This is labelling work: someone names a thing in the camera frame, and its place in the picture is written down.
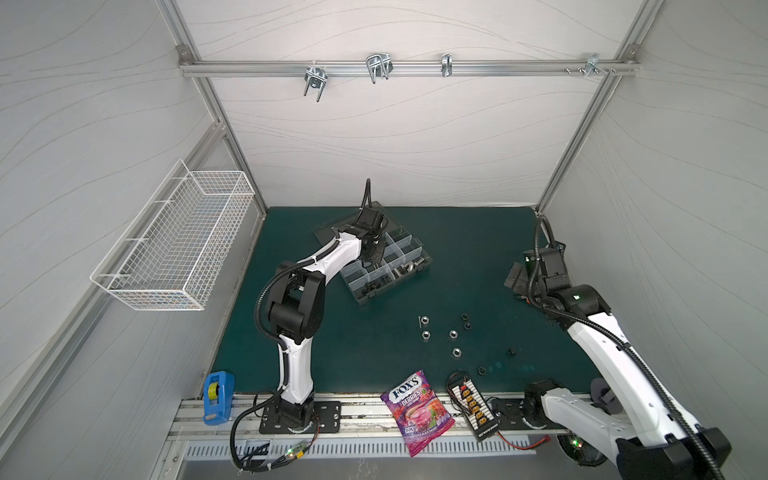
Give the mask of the clear plastic organizer box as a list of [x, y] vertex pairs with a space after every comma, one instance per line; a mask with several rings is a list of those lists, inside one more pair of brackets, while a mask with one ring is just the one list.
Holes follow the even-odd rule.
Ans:
[[314, 230], [320, 250], [308, 259], [308, 271], [318, 271], [327, 281], [344, 281], [359, 305], [404, 284], [433, 263], [422, 242], [375, 202], [373, 208], [384, 218], [376, 243], [361, 244], [354, 258], [352, 233], [354, 213], [330, 221]]

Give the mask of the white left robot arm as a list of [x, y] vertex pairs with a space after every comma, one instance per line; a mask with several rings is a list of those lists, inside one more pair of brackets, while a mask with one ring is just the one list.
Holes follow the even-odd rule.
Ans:
[[314, 412], [312, 343], [324, 318], [327, 284], [350, 263], [380, 261], [386, 225], [385, 215], [364, 200], [353, 220], [333, 227], [318, 251], [281, 263], [259, 294], [254, 322], [279, 353], [275, 411], [291, 428], [306, 427]]

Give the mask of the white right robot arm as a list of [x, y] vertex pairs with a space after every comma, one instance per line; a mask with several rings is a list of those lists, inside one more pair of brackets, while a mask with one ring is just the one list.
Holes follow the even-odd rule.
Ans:
[[611, 396], [584, 401], [553, 379], [531, 383], [521, 405], [529, 425], [565, 427], [624, 479], [723, 478], [732, 451], [725, 434], [704, 427], [674, 398], [593, 287], [571, 284], [563, 245], [526, 251], [506, 283], [580, 346]]

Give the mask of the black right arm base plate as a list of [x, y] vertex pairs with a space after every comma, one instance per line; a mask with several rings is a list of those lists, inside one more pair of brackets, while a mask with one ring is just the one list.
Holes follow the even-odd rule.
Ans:
[[548, 434], [564, 434], [568, 432], [562, 425], [551, 421], [541, 421], [533, 424], [527, 422], [523, 416], [523, 398], [520, 396], [491, 396], [487, 403], [496, 415], [502, 431], [529, 431]]

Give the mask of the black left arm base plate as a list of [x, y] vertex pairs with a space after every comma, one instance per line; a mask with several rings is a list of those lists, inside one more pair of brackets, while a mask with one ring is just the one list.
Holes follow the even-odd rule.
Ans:
[[309, 400], [295, 405], [280, 400], [266, 406], [261, 414], [260, 434], [338, 433], [341, 422], [339, 401]]

